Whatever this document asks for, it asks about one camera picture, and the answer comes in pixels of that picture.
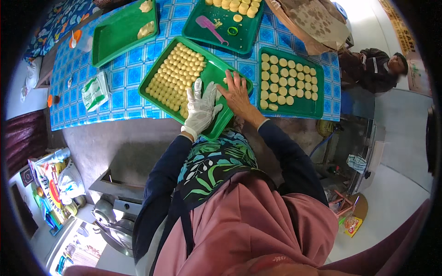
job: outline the floral cloth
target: floral cloth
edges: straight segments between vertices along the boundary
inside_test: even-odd
[[[35,30],[24,60],[30,65],[36,57],[46,55],[64,34],[98,10],[92,0],[66,0],[56,4],[43,26]]]
[[[225,129],[216,141],[200,137],[193,145],[178,176],[188,206],[202,204],[235,173],[258,170],[247,139],[234,129]]]

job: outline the pink spatula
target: pink spatula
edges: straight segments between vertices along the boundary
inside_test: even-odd
[[[221,44],[223,44],[224,42],[227,43],[226,45],[229,45],[229,42],[224,40],[217,31],[215,31],[215,25],[212,23],[212,21],[210,21],[207,17],[205,17],[204,15],[198,16],[195,20],[195,22],[201,26],[201,28],[207,28],[209,29],[214,36],[216,36],[218,38],[218,40],[221,42]]]

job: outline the blue patterned tablecloth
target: blue patterned tablecloth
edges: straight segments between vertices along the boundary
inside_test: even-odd
[[[184,23],[197,1],[157,0],[160,7],[160,31],[156,40],[122,54],[100,68],[92,66],[91,52],[83,53],[78,49],[69,48],[69,40],[61,43],[55,58],[50,88],[50,94],[59,95],[61,100],[59,104],[50,108],[51,129],[54,131],[103,121],[170,117],[141,98],[137,89],[154,60],[167,44],[175,36],[181,35]],[[91,21],[81,30],[92,36],[99,23],[122,8]],[[260,70],[257,53],[260,47],[273,47],[321,64],[325,76],[322,118],[339,121],[341,86],[337,54],[323,53],[320,56],[307,56],[304,43],[290,33],[265,3],[263,19],[251,53],[243,56],[213,45],[202,44],[202,46],[237,68],[253,82],[254,90],[250,100],[255,106],[259,104],[257,86]],[[81,99],[81,89],[89,78],[100,71],[104,71],[108,77],[111,96],[109,101],[97,110],[87,112]],[[72,85],[68,88],[68,80],[71,77]]]

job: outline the white latex glove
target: white latex glove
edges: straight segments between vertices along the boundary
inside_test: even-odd
[[[202,81],[197,78],[194,84],[194,94],[192,89],[187,89],[187,109],[189,117],[181,127],[181,131],[185,131],[191,134],[194,141],[198,138],[198,135],[206,129],[213,121],[218,112],[221,111],[223,105],[218,104],[215,106],[215,97],[217,95],[217,86],[214,82],[210,82],[204,91],[204,95],[201,98],[201,85]]]

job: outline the bare hand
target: bare hand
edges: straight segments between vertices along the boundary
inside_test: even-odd
[[[227,100],[227,105],[235,115],[258,128],[265,117],[250,103],[246,79],[240,78],[238,72],[235,71],[232,78],[230,70],[225,71],[225,76],[229,90],[225,90],[221,85],[218,85],[218,90]]]

